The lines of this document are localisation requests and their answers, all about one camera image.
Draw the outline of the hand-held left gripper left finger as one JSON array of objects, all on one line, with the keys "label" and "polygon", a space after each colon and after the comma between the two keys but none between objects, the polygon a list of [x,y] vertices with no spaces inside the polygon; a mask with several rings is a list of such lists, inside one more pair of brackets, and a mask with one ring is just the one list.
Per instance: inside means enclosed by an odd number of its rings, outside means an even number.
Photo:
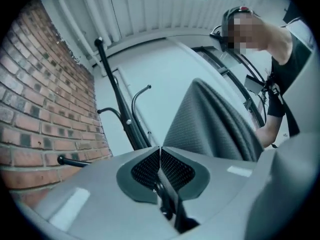
[{"label": "hand-held left gripper left finger", "polygon": [[146,185],[131,170],[155,176],[159,148],[140,149],[81,168],[32,211],[32,222],[50,240],[170,240],[177,232],[160,211],[154,181]]}]

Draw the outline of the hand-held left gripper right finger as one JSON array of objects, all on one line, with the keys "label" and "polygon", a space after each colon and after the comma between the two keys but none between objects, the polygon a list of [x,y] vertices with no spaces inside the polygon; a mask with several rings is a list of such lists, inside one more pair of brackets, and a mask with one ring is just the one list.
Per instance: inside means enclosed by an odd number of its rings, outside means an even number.
[{"label": "hand-held left gripper right finger", "polygon": [[233,160],[162,147],[160,179],[176,215],[175,228],[202,224],[219,213],[240,193],[236,204],[249,204],[249,219],[268,221],[272,205],[268,185],[273,151],[265,150],[258,162]]}]

